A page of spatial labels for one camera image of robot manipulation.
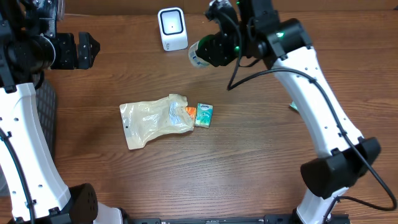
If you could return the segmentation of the green capped bottle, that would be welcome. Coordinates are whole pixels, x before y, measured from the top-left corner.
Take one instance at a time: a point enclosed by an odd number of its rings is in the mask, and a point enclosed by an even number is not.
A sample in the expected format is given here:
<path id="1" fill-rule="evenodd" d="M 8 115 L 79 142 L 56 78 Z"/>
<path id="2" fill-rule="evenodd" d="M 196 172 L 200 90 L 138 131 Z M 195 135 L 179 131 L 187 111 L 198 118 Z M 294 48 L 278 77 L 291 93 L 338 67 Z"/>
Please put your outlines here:
<path id="1" fill-rule="evenodd" d="M 213 34 L 206 35 L 189 48 L 188 58 L 194 67 L 205 68 L 211 65 L 211 41 L 214 38 Z"/>

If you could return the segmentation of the teal tissue pack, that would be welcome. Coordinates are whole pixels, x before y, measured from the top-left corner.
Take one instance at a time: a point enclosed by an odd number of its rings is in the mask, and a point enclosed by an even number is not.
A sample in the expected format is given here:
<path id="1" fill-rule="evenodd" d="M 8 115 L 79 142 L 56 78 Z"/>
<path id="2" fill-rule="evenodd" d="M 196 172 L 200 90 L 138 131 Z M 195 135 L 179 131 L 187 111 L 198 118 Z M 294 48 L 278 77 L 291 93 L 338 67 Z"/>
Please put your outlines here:
<path id="1" fill-rule="evenodd" d="M 195 126 L 209 128 L 213 115 L 213 106 L 203 103 L 197 105 L 197 115 L 195 118 Z"/>

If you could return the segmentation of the orange tissue pack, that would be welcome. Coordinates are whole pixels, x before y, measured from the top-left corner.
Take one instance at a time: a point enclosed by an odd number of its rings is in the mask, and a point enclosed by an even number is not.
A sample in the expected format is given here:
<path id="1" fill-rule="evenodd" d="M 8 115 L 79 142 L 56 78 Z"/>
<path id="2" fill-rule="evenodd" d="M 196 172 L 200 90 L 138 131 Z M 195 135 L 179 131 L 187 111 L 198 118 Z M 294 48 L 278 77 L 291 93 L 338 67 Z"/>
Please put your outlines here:
<path id="1" fill-rule="evenodd" d="M 195 122 L 197 116 L 197 109 L 195 107 L 188 106 L 185 108 L 185 111 L 190 115 L 193 122 Z"/>

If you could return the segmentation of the teal wet wipes pack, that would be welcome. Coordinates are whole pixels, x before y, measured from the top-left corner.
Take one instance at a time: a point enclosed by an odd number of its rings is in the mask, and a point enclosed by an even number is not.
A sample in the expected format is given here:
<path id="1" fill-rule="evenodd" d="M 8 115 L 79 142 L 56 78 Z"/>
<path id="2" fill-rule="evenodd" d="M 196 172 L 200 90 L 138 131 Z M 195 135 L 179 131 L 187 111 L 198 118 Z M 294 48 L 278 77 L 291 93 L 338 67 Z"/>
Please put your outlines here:
<path id="1" fill-rule="evenodd" d="M 289 107 L 290 107 L 292 110 L 298 112 L 298 108 L 297 108 L 297 106 L 296 106 L 296 104 L 295 104 L 294 102 L 291 102 L 291 104 L 289 105 Z"/>

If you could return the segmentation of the beige plastic pouch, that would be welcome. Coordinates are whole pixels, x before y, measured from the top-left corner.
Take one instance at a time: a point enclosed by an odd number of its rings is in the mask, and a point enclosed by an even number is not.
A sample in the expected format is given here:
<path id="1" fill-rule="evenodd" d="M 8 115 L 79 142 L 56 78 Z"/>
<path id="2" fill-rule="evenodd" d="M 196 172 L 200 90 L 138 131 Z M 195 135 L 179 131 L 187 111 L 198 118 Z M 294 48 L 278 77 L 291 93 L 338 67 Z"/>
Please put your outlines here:
<path id="1" fill-rule="evenodd" d="M 185 108 L 185 96 L 170 94 L 155 101 L 125 103 L 119 106 L 128 149 L 142 149 L 166 134 L 182 134 L 194 130 L 194 120 Z"/>

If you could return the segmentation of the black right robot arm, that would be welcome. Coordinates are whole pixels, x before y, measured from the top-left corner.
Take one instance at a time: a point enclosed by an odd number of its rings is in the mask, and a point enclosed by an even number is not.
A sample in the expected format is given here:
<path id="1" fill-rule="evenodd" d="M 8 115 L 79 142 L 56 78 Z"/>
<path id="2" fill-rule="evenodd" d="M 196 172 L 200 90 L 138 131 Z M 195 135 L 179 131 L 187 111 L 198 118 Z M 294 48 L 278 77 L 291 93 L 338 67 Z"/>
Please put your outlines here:
<path id="1" fill-rule="evenodd" d="M 270 1 L 212 1 L 206 17 L 219 32 L 199 40 L 189 57 L 196 67 L 226 66 L 243 57 L 266 65 L 285 87 L 312 137 L 317 158 L 300 172 L 307 186 L 291 223 L 338 223 L 331 212 L 365 173 L 381 147 L 349 120 L 327 83 L 307 31 L 297 19 L 281 21 Z"/>

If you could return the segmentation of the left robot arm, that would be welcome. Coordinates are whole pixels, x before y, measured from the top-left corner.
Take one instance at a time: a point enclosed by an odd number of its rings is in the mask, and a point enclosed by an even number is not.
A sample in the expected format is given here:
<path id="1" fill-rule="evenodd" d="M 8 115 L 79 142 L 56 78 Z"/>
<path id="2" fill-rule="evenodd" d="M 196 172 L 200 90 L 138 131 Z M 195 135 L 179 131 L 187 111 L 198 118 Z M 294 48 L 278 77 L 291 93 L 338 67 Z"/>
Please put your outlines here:
<path id="1" fill-rule="evenodd" d="M 90 184 L 67 186 L 58 173 L 37 111 L 44 72 L 86 70 L 100 44 L 87 32 L 59 33 L 65 3 L 1 0 L 1 168 L 13 223 L 127 223 L 97 200 Z"/>

